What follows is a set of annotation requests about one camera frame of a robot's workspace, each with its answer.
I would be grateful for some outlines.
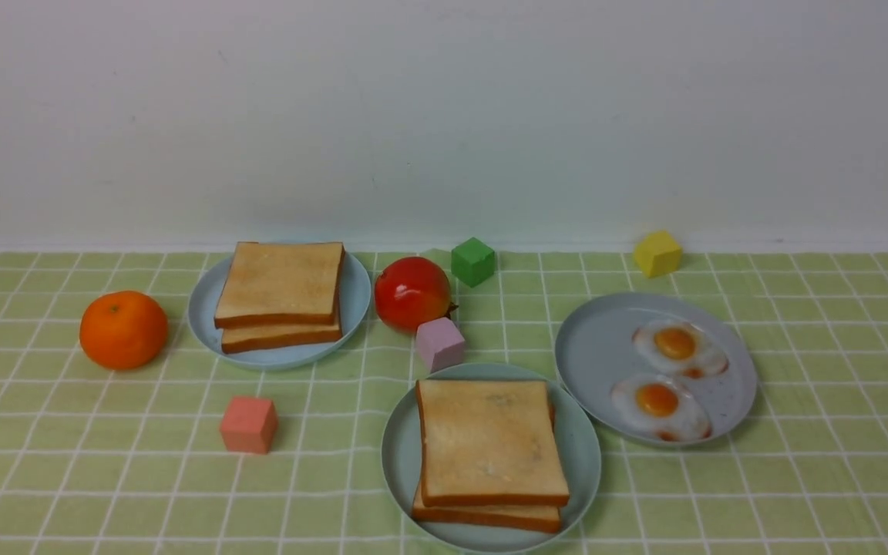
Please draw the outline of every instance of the red fruit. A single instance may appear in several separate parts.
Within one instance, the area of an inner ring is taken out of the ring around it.
[[[376,314],[392,329],[415,334],[420,324],[451,317],[451,284],[425,257],[402,257],[376,278]]]

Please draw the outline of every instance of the cube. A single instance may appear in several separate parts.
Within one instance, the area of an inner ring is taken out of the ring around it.
[[[496,273],[496,251],[472,237],[451,249],[451,274],[469,288]]]
[[[465,361],[465,338],[450,318],[438,318],[416,328],[416,351],[430,372]]]
[[[279,426],[276,408],[269,399],[232,397],[218,431],[225,449],[236,452],[269,453],[272,436]]]
[[[680,243],[666,230],[655,231],[642,238],[632,257],[646,278],[670,274],[681,266],[683,255]]]

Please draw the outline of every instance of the plate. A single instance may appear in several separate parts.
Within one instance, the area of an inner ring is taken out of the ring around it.
[[[372,302],[372,280],[369,273],[352,253],[345,253],[345,262],[341,264],[341,277],[338,278],[341,288],[338,297],[341,302],[342,330],[342,337],[338,341],[226,355],[221,351],[221,330],[214,327],[214,312],[218,306],[218,298],[221,298],[222,289],[225,289],[225,280],[228,278],[231,265],[232,257],[227,257],[202,275],[187,303],[187,324],[190,325],[194,337],[197,337],[204,347],[210,348],[221,358],[241,368],[271,372],[271,370],[309,365],[325,355],[330,355],[358,330],[365,320],[369,303]]]
[[[637,327],[656,318],[691,323],[725,351],[728,369],[700,379],[677,377],[691,390],[711,418],[711,436],[688,442],[663,439],[635,431],[609,402],[609,390],[638,372],[654,372],[632,347]],[[729,326],[704,309],[664,295],[611,294],[592,299],[567,316],[554,344],[557,377],[596,421],[638,442],[653,446],[693,446],[731,432],[749,414],[758,376],[746,345]]]
[[[570,502],[561,509],[563,527],[559,533],[535,533],[472,524],[419,523],[409,515],[413,494],[420,480],[420,414],[416,407],[416,390],[402,397],[385,423],[382,439],[382,465],[385,484],[399,509],[416,526],[431,537],[455,549],[473,553],[518,553],[535,549],[562,537],[581,520],[595,500],[602,477],[602,448],[595,435],[595,426],[577,402],[556,382],[525,368],[489,363],[465,363],[434,372],[424,379],[478,380],[543,380],[553,401],[554,438],[560,453],[560,464],[570,487]]]

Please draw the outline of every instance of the yellow cube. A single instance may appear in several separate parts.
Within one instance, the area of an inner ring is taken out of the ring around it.
[[[670,274],[681,266],[681,244],[665,230],[655,231],[639,241],[632,257],[646,278]]]

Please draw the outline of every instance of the orange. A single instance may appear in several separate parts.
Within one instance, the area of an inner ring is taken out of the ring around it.
[[[160,303],[138,291],[99,296],[81,317],[81,349],[109,370],[130,370],[152,361],[169,333],[170,321]]]

